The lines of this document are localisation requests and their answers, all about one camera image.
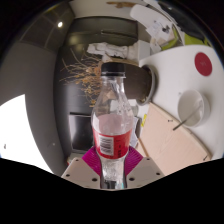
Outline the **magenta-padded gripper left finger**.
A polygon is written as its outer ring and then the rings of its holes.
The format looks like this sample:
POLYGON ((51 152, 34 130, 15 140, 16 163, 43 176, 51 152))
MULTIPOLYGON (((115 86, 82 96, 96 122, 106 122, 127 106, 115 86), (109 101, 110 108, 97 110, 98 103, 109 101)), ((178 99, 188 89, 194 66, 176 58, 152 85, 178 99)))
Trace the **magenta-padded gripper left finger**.
POLYGON ((81 158, 74 157, 62 178, 84 188, 99 189, 101 179, 101 161, 92 147, 81 158))

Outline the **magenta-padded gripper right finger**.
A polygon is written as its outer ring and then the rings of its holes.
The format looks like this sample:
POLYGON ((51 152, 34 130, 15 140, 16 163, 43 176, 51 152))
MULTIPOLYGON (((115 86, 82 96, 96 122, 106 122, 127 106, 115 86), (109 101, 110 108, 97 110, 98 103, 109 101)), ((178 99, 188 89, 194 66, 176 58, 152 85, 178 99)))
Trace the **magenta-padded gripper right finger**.
POLYGON ((126 156, 124 173, 128 189, 143 187, 164 177, 152 158, 143 157, 133 147, 129 148, 126 156))

